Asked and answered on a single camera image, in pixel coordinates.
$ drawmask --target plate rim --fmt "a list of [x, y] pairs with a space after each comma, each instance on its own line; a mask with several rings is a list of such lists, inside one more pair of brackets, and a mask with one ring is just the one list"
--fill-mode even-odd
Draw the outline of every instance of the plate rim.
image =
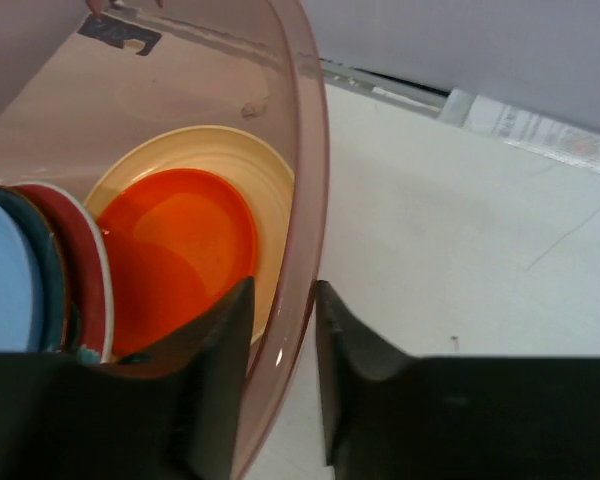
[[237, 134], [242, 137], [246, 137], [249, 140], [258, 143], [260, 146], [264, 147], [265, 149], [270, 151], [273, 155], [275, 155], [276, 158], [280, 161], [280, 163], [285, 166], [286, 170], [288, 170], [291, 177], [292, 178], [295, 177], [293, 170], [287, 164], [287, 162], [284, 160], [282, 155], [280, 155], [280, 153], [276, 149], [274, 149], [271, 145], [269, 145], [267, 142], [265, 142], [261, 138], [258, 138], [249, 132], [245, 132], [244, 130], [240, 130], [239, 128], [227, 127], [225, 125], [211, 125], [211, 124], [209, 124], [209, 125], [192, 125], [189, 127], [176, 128], [175, 130], [169, 130], [168, 132], [164, 132], [164, 133], [161, 133], [160, 135], [156, 135], [155, 137], [152, 137], [149, 140], [146, 140], [145, 142], [141, 143], [137, 147], [135, 147], [132, 150], [125, 153], [122, 157], [120, 157], [120, 159], [118, 161], [116, 161], [113, 165], [111, 165], [111, 167], [109, 167], [107, 169], [107, 171], [98, 179], [98, 181], [93, 185], [93, 187], [91, 187], [91, 190], [89, 191], [89, 193], [87, 194], [87, 197], [84, 200], [84, 204], [87, 205], [89, 203], [89, 201], [91, 200], [91, 197], [93, 197], [94, 193], [104, 183], [105, 179], [109, 176], [109, 174], [111, 174], [113, 171], [117, 170], [120, 167], [120, 165], [123, 164], [129, 157], [137, 154], [139, 151], [148, 147], [152, 143], [156, 143], [160, 140], [163, 140], [163, 139], [171, 137], [171, 136], [178, 135], [180, 133], [185, 133], [185, 132], [190, 132], [190, 131], [199, 131], [199, 130], [211, 130], [211, 131], [220, 130], [220, 131], [234, 133], [234, 134]]
[[[58, 264], [60, 267], [60, 274], [62, 277], [62, 287], [63, 287], [63, 305], [62, 305], [62, 330], [61, 330], [61, 336], [60, 336], [60, 341], [58, 343], [57, 349], [54, 350], [54, 353], [59, 353], [59, 352], [63, 352], [66, 345], [67, 345], [67, 340], [68, 340], [68, 329], [69, 329], [69, 321], [71, 319], [71, 284], [69, 282], [69, 272], [68, 272], [68, 267], [67, 267], [67, 260], [66, 257], [64, 255], [64, 251], [62, 249], [62, 246], [60, 245], [60, 242], [58, 241], [58, 236], [56, 235], [56, 231], [53, 228], [53, 225], [51, 225], [51, 223], [49, 222], [49, 219], [47, 218], [47, 216], [38, 208], [38, 206], [33, 203], [31, 200], [29, 200], [29, 198], [24, 195], [22, 192], [16, 190], [13, 187], [4, 185], [0, 183], [0, 191], [7, 193], [9, 195], [13, 195], [15, 197], [17, 197], [19, 200], [23, 201], [27, 207], [29, 207], [29, 209], [31, 209], [32, 212], [34, 212], [36, 214], [36, 217], [42, 222], [42, 224], [44, 224], [45, 229], [47, 230], [47, 232], [49, 232], [50, 235], [50, 241], [54, 246], [54, 251], [56, 252], [56, 255], [58, 257]], [[22, 227], [20, 227], [20, 225], [18, 224], [18, 222], [16, 222], [16, 225], [18, 225], [18, 227], [20, 229], [22, 229]], [[42, 267], [40, 267], [41, 269], [41, 279], [42, 279], [42, 284], [43, 284], [43, 289], [44, 289], [44, 279], [42, 278]]]
[[25, 185], [36, 185], [40, 187], [48, 188], [49, 190], [53, 190], [56, 193], [64, 196], [67, 200], [71, 202], [71, 204], [76, 208], [78, 212], [84, 218], [89, 230], [91, 231], [91, 236], [93, 238], [94, 243], [96, 244], [96, 251], [98, 253], [98, 258], [100, 260], [101, 270], [102, 270], [102, 280], [105, 284], [104, 289], [104, 303], [105, 303], [105, 336], [104, 342], [102, 345], [103, 352], [100, 357], [100, 363], [107, 363], [111, 360], [111, 350], [113, 348], [113, 331], [114, 331], [114, 298], [113, 298], [113, 288], [111, 283], [111, 271], [109, 269], [109, 257], [107, 255], [107, 250], [104, 246], [104, 241], [102, 239], [102, 235], [100, 233], [100, 229], [96, 224], [95, 220], [86, 209], [84, 205], [82, 205], [78, 199], [76, 199], [73, 195], [71, 195], [67, 190], [54, 185], [50, 182], [45, 182], [41, 180], [32, 180], [26, 182], [18, 182], [14, 183], [14, 187], [20, 187]]

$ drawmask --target teal plate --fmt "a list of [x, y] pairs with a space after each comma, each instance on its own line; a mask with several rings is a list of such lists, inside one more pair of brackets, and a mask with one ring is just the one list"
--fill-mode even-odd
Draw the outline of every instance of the teal plate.
[[63, 351], [71, 317], [71, 292], [67, 264], [58, 236], [35, 204], [17, 190], [0, 186], [0, 207], [29, 240], [40, 268], [44, 324], [39, 351]]

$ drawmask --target blue plate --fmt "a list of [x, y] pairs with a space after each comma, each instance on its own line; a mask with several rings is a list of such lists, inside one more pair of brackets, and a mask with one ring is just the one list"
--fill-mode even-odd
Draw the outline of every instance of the blue plate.
[[0, 352], [36, 352], [44, 323], [40, 270], [29, 241], [0, 207]]
[[0, 207], [20, 227], [38, 260], [44, 292], [44, 325], [39, 351], [63, 351], [71, 315], [71, 292], [58, 235], [44, 214], [17, 190], [0, 186]]

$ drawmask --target red plate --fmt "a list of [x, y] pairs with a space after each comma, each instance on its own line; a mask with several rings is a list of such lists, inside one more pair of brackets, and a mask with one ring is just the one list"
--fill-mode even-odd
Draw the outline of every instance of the red plate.
[[80, 202], [55, 185], [31, 182], [14, 188], [40, 208], [65, 246], [72, 301], [79, 314], [78, 358], [84, 363], [109, 361], [113, 343], [113, 291], [98, 226]]

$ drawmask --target orange plate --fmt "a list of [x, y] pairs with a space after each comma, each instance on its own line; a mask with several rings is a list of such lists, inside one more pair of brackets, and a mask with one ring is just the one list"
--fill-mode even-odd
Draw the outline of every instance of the orange plate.
[[209, 172], [174, 169], [145, 177], [97, 222], [111, 267], [116, 356], [168, 335], [254, 274], [257, 235], [249, 207]]

